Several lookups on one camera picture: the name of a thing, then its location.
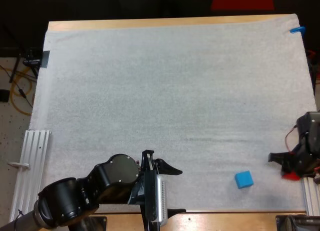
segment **red object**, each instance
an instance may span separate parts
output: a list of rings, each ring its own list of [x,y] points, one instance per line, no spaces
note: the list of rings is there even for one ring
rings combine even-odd
[[[274,10],[273,0],[213,0],[211,10]]]
[[[293,180],[293,181],[300,180],[300,177],[295,172],[286,173],[285,175],[282,176],[282,178],[286,180]]]

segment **black cable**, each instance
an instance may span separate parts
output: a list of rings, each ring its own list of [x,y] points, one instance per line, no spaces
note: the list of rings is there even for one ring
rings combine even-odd
[[[17,221],[18,221],[18,218],[19,218],[20,216],[23,216],[23,215],[24,215],[24,213],[23,213],[20,209],[18,209],[18,212],[19,212],[19,214],[18,214],[18,216],[15,218],[14,223],[13,223],[14,231],[17,230]]]
[[[284,138],[284,144],[285,144],[285,147],[286,149],[288,150],[288,152],[290,153],[291,150],[288,146],[288,143],[287,143],[287,138],[288,138],[288,135],[291,134],[291,132],[297,127],[297,125],[293,126],[292,129],[286,134],[285,138]]]
[[[2,67],[1,65],[0,65],[0,68],[3,69],[3,70],[6,72],[6,74],[9,76],[9,78],[10,78],[10,74],[8,73],[8,71],[7,71],[4,67]],[[19,93],[21,94],[21,96],[22,96],[23,98],[25,98],[25,100],[26,100],[27,103],[30,105],[30,107],[33,108],[33,106],[31,105],[31,103],[30,103],[29,100],[27,99],[27,96],[26,96],[25,92],[22,90],[22,88],[19,87],[19,85],[17,84],[16,81],[13,80],[13,82],[14,82],[15,85],[18,87]]]

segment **blue block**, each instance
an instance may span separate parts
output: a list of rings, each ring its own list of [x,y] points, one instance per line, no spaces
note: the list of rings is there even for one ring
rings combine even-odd
[[[238,189],[250,187],[254,184],[250,171],[238,172],[234,178]]]

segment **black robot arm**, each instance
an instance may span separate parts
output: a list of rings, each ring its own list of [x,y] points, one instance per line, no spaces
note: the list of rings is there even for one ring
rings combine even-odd
[[[0,231],[50,230],[58,226],[81,231],[81,220],[93,214],[99,204],[140,205],[144,230],[160,230],[169,218],[168,213],[186,210],[168,212],[165,183],[160,174],[178,175],[182,171],[162,159],[153,160],[153,152],[142,152],[141,167],[130,156],[116,154],[96,165],[87,177],[64,178],[46,186],[38,194],[32,212],[1,227]]]

